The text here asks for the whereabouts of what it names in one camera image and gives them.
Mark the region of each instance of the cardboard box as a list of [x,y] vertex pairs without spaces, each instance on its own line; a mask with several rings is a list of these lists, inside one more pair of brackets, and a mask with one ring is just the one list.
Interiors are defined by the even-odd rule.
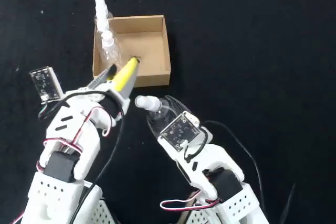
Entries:
[[[123,63],[127,63],[132,56],[140,59],[135,86],[168,85],[171,66],[164,17],[161,15],[115,17],[109,22],[116,32]],[[93,76],[97,76],[106,68],[98,51],[97,43],[94,42]]]

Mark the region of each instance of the clear plastic bottle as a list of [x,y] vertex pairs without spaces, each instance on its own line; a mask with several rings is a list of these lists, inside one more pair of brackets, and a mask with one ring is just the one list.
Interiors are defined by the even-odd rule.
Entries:
[[118,44],[116,43],[113,33],[111,31],[104,31],[101,34],[102,38],[102,52],[100,57],[106,64],[106,67],[115,64],[117,69],[122,67],[121,52]]
[[107,20],[107,18],[105,17],[100,17],[99,19],[97,19],[97,31],[96,34],[94,36],[94,39],[96,41],[96,45],[99,51],[99,54],[101,55],[103,50],[102,50],[102,33],[104,31],[109,31],[110,30],[110,25],[109,25],[109,21]]
[[148,120],[155,135],[159,135],[178,116],[170,101],[163,98],[140,95],[135,99],[135,105],[149,111]]

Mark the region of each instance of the circuit board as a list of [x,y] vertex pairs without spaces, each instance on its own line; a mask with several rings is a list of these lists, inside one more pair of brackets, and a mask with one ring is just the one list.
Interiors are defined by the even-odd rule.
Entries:
[[31,71],[29,74],[42,103],[59,101],[61,99],[63,92],[53,68],[44,67]]
[[199,133],[199,129],[184,114],[181,114],[161,132],[161,136],[180,152],[183,149],[181,144],[186,140],[190,143]]

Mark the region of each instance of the black tablecloth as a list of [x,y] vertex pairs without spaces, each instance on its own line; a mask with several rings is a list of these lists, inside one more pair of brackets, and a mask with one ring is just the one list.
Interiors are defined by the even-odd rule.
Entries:
[[[332,223],[335,207],[335,0],[107,0],[115,16],[166,18],[172,63],[170,94],[201,120],[226,123],[258,162],[267,216],[278,223],[296,183],[287,223]],[[0,0],[0,223],[25,207],[48,121],[28,72],[52,66],[63,90],[92,76],[93,0]],[[99,185],[123,224],[172,223],[163,199],[191,188],[156,142],[145,112],[131,105],[117,155]],[[228,151],[258,195],[244,151],[221,129]],[[102,150],[88,180],[108,158]]]

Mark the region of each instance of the red wire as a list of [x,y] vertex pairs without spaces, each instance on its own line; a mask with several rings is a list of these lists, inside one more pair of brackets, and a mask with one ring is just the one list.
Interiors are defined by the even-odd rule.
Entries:
[[43,143],[46,143],[48,141],[60,141],[61,144],[62,144],[62,142],[67,142],[67,144],[63,144],[63,145],[65,145],[65,146],[69,145],[70,147],[72,147],[73,149],[75,149],[75,151],[79,152],[80,154],[82,153],[82,150],[77,145],[74,145],[74,144],[68,142],[66,139],[64,139],[62,137],[46,138],[43,141]]
[[43,171],[44,171],[44,167],[42,167],[42,166],[40,165],[40,160],[38,160],[38,161],[36,162],[36,169],[37,169],[39,172],[43,172]]
[[207,206],[199,206],[199,207],[184,207],[183,209],[165,209],[166,211],[169,212],[184,212],[184,211],[193,211],[193,210],[202,210],[202,209],[207,209],[207,208],[212,208],[215,205],[217,205],[220,202],[220,199],[215,200],[211,204]]
[[16,217],[10,224],[16,224],[23,217],[24,213],[25,213],[24,211],[21,212],[21,214],[18,217]]
[[73,138],[73,140],[72,140],[72,142],[71,142],[72,144],[75,144],[75,143],[76,143],[77,138],[78,138],[78,136],[79,136],[79,133],[82,131],[82,128],[83,128],[84,124],[85,124],[86,122],[89,121],[90,116],[91,116],[91,114],[92,114],[92,112],[93,112],[94,109],[102,109],[102,110],[104,110],[104,111],[106,112],[106,110],[105,110],[103,107],[100,107],[100,106],[93,107],[93,108],[90,110],[89,114],[85,117],[85,119],[84,119],[84,121],[83,121],[81,127],[79,128],[79,130],[77,131],[75,137]]

